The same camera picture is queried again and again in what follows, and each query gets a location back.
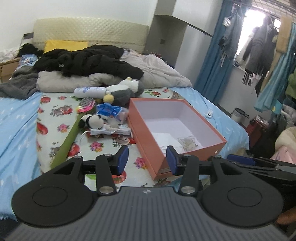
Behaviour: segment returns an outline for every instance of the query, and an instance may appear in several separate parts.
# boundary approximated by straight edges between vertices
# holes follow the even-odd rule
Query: clothes rack
[[[248,6],[254,10],[259,10],[276,19],[280,19],[281,16],[291,17],[293,22],[296,22],[296,3],[294,6],[290,4],[293,0],[251,0],[250,4],[241,3],[239,0],[229,1]]]

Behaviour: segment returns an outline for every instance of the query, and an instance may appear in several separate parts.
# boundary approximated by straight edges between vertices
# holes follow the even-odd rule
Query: light blue bedsheet
[[[207,120],[227,140],[226,145],[219,153],[223,158],[226,158],[231,153],[235,153],[241,147],[249,149],[249,136],[247,132],[197,90],[191,87],[173,87],[171,90],[183,96],[201,115],[205,116],[208,110],[213,111],[212,118]]]
[[[192,88],[171,88],[206,115],[213,110],[208,121],[228,141],[220,154],[226,157],[241,147],[249,147],[246,131],[231,120],[214,104]],[[11,198],[22,185],[40,175],[36,150],[36,120],[42,93],[27,100],[0,98],[0,219],[15,219]]]
[[[33,66],[34,55],[25,55],[32,61],[21,61]],[[0,219],[15,215],[11,208],[14,192],[41,172],[37,162],[36,120],[42,93],[27,100],[0,97]]]

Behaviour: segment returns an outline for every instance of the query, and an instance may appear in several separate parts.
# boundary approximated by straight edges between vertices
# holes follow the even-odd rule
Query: trash can
[[[233,119],[238,124],[242,121],[243,117],[250,118],[243,110],[240,108],[235,108],[231,114],[231,119]]]

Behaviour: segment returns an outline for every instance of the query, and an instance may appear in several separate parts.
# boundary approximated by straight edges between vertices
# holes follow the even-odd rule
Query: gray cabinet
[[[221,5],[222,0],[158,0],[145,50],[160,53],[194,83]]]

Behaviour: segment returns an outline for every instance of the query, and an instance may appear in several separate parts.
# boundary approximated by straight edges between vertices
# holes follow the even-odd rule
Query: pink cardboard box
[[[175,140],[193,135],[199,145],[186,154],[200,160],[219,153],[226,144],[226,139],[185,100],[131,98],[128,124],[154,180],[172,173],[152,133],[170,134]]]

